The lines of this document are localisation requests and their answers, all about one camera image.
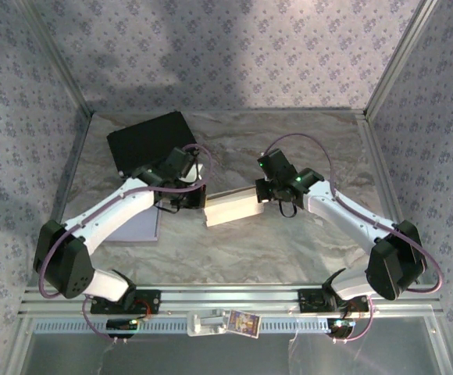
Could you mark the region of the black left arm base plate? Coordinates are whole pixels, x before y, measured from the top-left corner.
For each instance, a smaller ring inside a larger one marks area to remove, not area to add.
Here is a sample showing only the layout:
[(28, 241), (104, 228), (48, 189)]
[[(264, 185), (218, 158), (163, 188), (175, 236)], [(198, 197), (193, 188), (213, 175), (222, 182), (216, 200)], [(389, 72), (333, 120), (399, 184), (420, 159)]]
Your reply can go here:
[(135, 289), (128, 291), (117, 302), (95, 297), (90, 313), (95, 315), (155, 315), (159, 312), (161, 294), (160, 290)]

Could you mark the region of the lilac paper box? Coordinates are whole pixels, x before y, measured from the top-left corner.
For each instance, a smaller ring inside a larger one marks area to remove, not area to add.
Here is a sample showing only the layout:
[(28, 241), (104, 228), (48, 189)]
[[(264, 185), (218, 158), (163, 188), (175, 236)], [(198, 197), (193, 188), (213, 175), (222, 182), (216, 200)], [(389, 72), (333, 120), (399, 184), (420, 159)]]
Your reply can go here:
[(156, 207), (140, 212), (111, 233), (109, 242), (151, 242), (159, 239), (160, 211)]

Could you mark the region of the aluminium corner post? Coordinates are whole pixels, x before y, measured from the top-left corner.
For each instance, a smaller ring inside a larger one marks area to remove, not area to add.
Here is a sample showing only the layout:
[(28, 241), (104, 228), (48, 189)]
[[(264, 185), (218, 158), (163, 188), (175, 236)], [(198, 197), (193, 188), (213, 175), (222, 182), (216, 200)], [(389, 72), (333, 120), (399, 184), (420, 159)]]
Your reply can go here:
[(89, 109), (87, 101), (72, 75), (71, 69), (69, 68), (67, 61), (62, 56), (58, 45), (55, 42), (46, 22), (41, 17), (37, 6), (33, 0), (13, 0), (27, 21), (31, 32), (37, 39), (38, 44), (43, 50), (46, 59), (55, 70), (59, 77), (59, 81), (66, 89), (73, 104), (81, 111), (82, 115), (86, 119), (92, 117), (92, 111)]
[(391, 88), (407, 63), (408, 57), (412, 54), (418, 40), (421, 38), (439, 1), (419, 0), (419, 4), (412, 14), (386, 69), (363, 110), (364, 117), (368, 123), (371, 123), (376, 118)]

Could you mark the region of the black case with metal latches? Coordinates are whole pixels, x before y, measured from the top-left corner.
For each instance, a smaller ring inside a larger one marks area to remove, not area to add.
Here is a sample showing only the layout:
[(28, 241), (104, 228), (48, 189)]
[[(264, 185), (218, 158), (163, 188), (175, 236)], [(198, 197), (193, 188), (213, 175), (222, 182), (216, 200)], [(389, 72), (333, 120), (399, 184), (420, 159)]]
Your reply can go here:
[(138, 167), (160, 163), (174, 148), (196, 143), (181, 112), (169, 112), (113, 131), (106, 139), (123, 177), (129, 177)]

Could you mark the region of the aluminium rear rail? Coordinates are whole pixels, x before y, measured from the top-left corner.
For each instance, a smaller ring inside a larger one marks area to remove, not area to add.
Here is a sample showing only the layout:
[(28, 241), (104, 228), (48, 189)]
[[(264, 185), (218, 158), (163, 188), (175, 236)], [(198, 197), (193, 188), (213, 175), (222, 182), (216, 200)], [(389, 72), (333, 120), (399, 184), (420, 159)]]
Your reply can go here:
[(240, 113), (329, 113), (329, 114), (350, 114), (365, 116), (364, 109), (351, 109), (345, 107), (308, 107), (308, 108), (257, 108), (257, 109), (157, 109), (151, 111), (94, 111), (92, 116), (159, 116), (171, 112), (200, 113), (200, 114), (240, 114)]

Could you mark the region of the aluminium side rail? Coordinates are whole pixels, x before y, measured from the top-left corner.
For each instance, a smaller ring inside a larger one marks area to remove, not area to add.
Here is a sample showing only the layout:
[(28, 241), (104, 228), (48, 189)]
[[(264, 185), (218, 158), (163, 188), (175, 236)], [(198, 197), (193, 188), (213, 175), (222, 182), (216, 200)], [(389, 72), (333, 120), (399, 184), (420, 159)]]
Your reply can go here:
[[(84, 116), (82, 113), (76, 114), (77, 129), (75, 132), (75, 138), (71, 144), (72, 148), (70, 149), (65, 166), (62, 168), (62, 173), (60, 175), (60, 180), (58, 182), (54, 196), (52, 213), (49, 218), (47, 218), (46, 221), (43, 222), (41, 228), (52, 220), (57, 223), (62, 222), (62, 218), (66, 209), (67, 199), (72, 189), (73, 179), (80, 161), (81, 152), (84, 147), (91, 119), (92, 115)], [(39, 249), (39, 240), (41, 238), (40, 232), (38, 233), (37, 244), (35, 246), (32, 262), (32, 270), (34, 272), (34, 280), (36, 281), (36, 285), (39, 285), (40, 279), (40, 269), (36, 267), (36, 254), (37, 250)]]
[(372, 169), (383, 213), (388, 219), (401, 222), (404, 216), (401, 212), (378, 138), (363, 113), (356, 114), (355, 118), (366, 150), (367, 159)]

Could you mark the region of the black controller board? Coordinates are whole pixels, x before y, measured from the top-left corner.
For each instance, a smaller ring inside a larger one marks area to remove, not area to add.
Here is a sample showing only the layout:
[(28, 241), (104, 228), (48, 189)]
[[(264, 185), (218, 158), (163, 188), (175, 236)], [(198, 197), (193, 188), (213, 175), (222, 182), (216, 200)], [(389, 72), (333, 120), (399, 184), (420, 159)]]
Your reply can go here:
[(350, 319), (328, 319), (327, 325), (330, 329), (327, 335), (330, 338), (348, 340), (355, 328), (355, 321)]
[(129, 339), (133, 337), (139, 328), (136, 319), (110, 319), (105, 324), (105, 330), (111, 338)]

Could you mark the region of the white plastic bracket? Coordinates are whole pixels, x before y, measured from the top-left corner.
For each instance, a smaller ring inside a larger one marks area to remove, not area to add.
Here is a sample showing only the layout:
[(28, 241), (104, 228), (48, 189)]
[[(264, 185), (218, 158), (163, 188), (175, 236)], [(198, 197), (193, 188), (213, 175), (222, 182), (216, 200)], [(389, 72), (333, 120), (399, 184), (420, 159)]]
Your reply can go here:
[(225, 309), (190, 311), (187, 314), (187, 335), (200, 337), (225, 334), (227, 321)]

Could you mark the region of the white paper box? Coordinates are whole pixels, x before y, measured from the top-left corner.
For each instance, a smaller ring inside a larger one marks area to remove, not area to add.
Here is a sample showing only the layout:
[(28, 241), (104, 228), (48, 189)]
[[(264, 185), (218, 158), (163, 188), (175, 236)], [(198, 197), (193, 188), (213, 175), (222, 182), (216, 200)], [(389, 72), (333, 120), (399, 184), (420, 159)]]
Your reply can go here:
[(205, 225), (214, 227), (223, 223), (255, 216), (264, 212), (258, 202), (255, 186), (206, 195)]

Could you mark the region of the colourful printed card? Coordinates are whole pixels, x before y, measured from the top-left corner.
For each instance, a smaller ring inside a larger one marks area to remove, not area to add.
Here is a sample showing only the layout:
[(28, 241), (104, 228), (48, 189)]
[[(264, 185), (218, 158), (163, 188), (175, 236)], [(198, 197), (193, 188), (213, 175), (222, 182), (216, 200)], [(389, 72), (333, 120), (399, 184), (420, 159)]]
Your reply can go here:
[(254, 313), (231, 310), (226, 324), (226, 331), (257, 339), (259, 337), (261, 319), (261, 316)]

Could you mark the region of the aluminium mounting rail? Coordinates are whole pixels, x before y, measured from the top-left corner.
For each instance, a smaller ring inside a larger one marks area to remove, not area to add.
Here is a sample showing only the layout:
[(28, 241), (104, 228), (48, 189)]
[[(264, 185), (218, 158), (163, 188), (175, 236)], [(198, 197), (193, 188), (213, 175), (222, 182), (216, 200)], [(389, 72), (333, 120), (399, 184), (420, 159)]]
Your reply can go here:
[[(236, 309), (262, 316), (300, 316), (307, 309), (309, 297), (325, 300), (319, 285), (297, 284), (176, 284), (144, 285), (137, 295), (157, 296), (152, 299), (161, 316), (186, 316), (194, 310)], [(379, 318), (442, 315), (439, 294), (421, 295), (405, 292), (395, 301), (371, 295), (374, 313)], [(79, 317), (84, 298), (43, 298), (39, 291), (28, 287), (18, 314), (20, 317)]]

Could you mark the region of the grey metal panel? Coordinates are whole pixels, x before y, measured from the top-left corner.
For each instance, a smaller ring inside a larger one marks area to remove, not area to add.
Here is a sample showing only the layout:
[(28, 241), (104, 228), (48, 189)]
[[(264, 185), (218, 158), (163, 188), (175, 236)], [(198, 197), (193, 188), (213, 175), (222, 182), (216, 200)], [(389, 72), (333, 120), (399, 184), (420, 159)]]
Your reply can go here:
[(325, 335), (152, 335), (111, 345), (91, 334), (33, 336), (20, 375), (441, 375), (422, 336), (333, 343)]

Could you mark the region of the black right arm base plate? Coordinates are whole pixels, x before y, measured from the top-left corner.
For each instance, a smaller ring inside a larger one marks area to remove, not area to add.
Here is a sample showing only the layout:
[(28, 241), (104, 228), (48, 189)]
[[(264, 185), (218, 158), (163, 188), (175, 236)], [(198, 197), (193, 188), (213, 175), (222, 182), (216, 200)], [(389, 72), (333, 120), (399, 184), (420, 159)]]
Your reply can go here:
[(367, 313), (369, 304), (360, 297), (345, 301), (323, 289), (299, 289), (298, 304), (301, 313)]

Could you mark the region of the black right controller board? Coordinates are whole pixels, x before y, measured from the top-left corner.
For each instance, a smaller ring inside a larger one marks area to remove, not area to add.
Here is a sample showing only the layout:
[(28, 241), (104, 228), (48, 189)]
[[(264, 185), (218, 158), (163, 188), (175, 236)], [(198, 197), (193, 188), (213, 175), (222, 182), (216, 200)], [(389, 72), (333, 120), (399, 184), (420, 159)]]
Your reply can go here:
[(355, 328), (355, 321), (350, 319), (328, 319), (327, 325), (330, 329), (327, 335), (330, 338), (348, 340)]

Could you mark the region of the black left controller board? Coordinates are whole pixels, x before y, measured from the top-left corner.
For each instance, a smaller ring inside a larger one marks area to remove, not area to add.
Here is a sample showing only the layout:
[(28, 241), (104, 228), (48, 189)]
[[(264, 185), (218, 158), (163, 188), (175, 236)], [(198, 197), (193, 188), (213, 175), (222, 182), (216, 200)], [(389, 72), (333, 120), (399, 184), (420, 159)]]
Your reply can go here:
[(105, 330), (111, 338), (129, 339), (133, 337), (139, 328), (136, 319), (110, 319), (105, 324)]

